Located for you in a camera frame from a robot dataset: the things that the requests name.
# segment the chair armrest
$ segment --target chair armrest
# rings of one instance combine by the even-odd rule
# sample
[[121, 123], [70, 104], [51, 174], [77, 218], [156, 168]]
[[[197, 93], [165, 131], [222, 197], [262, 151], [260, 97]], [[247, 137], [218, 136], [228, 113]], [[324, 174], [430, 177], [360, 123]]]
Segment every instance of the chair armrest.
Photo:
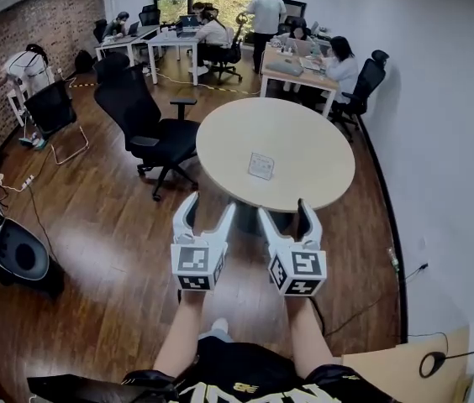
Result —
[[145, 138], [144, 136], [134, 136], [130, 141], [130, 144], [133, 144], [134, 146], [145, 146], [145, 147], [150, 147], [150, 146], [155, 146], [156, 144], [159, 143], [159, 139], [154, 139], [154, 138]]
[[350, 100], [355, 100], [355, 102], [362, 102], [361, 98], [350, 92], [342, 92], [342, 96], [349, 98]]
[[185, 119], [185, 106], [193, 106], [198, 103], [195, 98], [173, 98], [170, 100], [170, 104], [177, 105], [177, 119]]

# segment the dark hair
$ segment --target dark hair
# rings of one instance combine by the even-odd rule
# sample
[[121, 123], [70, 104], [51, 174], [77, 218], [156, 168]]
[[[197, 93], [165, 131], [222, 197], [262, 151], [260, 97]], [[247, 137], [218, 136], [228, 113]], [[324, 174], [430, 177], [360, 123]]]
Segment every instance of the dark hair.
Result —
[[129, 13], [128, 12], [120, 12], [118, 13], [118, 16], [116, 19], [129, 19]]
[[354, 57], [353, 51], [349, 46], [349, 42], [345, 37], [336, 36], [330, 40], [330, 46], [332, 47], [332, 51], [338, 60], [343, 61], [348, 59], [349, 57]]
[[43, 60], [45, 60], [45, 64], [49, 64], [49, 57], [46, 55], [45, 50], [41, 48], [38, 44], [29, 44], [28, 46], [26, 46], [26, 50], [41, 55], [43, 57]]
[[308, 26], [306, 25], [306, 19], [304, 19], [304, 18], [295, 19], [292, 22], [291, 31], [289, 33], [290, 38], [296, 39], [296, 37], [295, 37], [295, 30], [296, 29], [301, 29], [304, 33], [304, 36], [301, 38], [301, 40], [306, 40], [308, 38], [308, 35], [306, 34], [306, 30], [308, 29]]

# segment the round table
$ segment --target round table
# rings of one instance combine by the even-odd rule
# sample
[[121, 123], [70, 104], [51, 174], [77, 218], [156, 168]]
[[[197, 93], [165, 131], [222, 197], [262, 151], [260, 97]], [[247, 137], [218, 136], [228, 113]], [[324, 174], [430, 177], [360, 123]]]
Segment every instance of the round table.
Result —
[[[196, 138], [197, 156], [222, 190], [251, 207], [294, 213], [302, 198], [326, 207], [347, 190], [355, 157], [326, 118], [293, 102], [246, 98], [212, 111]], [[248, 172], [252, 153], [274, 160], [270, 180]]]

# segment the brick wall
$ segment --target brick wall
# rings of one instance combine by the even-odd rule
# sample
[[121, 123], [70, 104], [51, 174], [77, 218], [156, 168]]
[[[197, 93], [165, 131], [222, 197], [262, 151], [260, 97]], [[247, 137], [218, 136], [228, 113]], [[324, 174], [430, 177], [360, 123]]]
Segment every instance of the brick wall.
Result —
[[[94, 22], [104, 18], [103, 0], [24, 0], [0, 12], [0, 67], [29, 43], [41, 45], [57, 75], [74, 71], [78, 50], [94, 40]], [[0, 90], [0, 144], [17, 125], [7, 92]]]

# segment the wooden floor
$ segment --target wooden floor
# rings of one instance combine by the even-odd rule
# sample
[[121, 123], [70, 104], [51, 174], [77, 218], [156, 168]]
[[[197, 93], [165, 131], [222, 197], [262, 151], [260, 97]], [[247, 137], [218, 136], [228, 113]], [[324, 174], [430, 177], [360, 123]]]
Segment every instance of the wooden floor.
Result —
[[[162, 74], [188, 81], [187, 64], [182, 50], [180, 63], [168, 52], [159, 66]], [[226, 87], [258, 92], [260, 82], [249, 55], [244, 55], [239, 71], [245, 78], [242, 84], [235, 79]], [[83, 76], [76, 83], [92, 79]], [[196, 121], [226, 102], [250, 97], [159, 80], [153, 86], [149, 78], [148, 86], [168, 118], [176, 117], [176, 109], [168, 103], [171, 97], [197, 98], [197, 105], [187, 111], [187, 117]], [[210, 75], [200, 81], [215, 84]], [[269, 95], [280, 95], [280, 90], [274, 82]], [[31, 290], [0, 285], [0, 387], [10, 401], [27, 401], [29, 376], [70, 373], [119, 381], [130, 370], [150, 368], [176, 311], [171, 218], [190, 186], [175, 176], [161, 190], [162, 201], [153, 202], [152, 182], [138, 177], [138, 160], [124, 150], [122, 132], [93, 101], [93, 88], [72, 88], [71, 93], [90, 149], [61, 167], [51, 155], [33, 184], [41, 221], [66, 271], [66, 289], [52, 303]], [[81, 142], [74, 128], [55, 136], [55, 143], [65, 146], [61, 153]], [[387, 214], [360, 133], [355, 134], [352, 148], [356, 161], [352, 185], [336, 203], [318, 212], [329, 278], [317, 299], [327, 331], [397, 289], [387, 255], [392, 246]], [[20, 186], [30, 174], [37, 175], [48, 148], [27, 151], [13, 141], [6, 151], [5, 183]], [[197, 160], [188, 169], [200, 185], [196, 224], [200, 232], [214, 226], [228, 197]], [[10, 217], [45, 241], [27, 191], [12, 193], [6, 203]], [[262, 245], [259, 238], [232, 230], [227, 267], [216, 291], [206, 299], [203, 329], [209, 329], [215, 318], [226, 317], [237, 341], [259, 343], [291, 356], [285, 344], [282, 298], [268, 282]], [[395, 346], [395, 298], [385, 298], [328, 338], [334, 355]]]

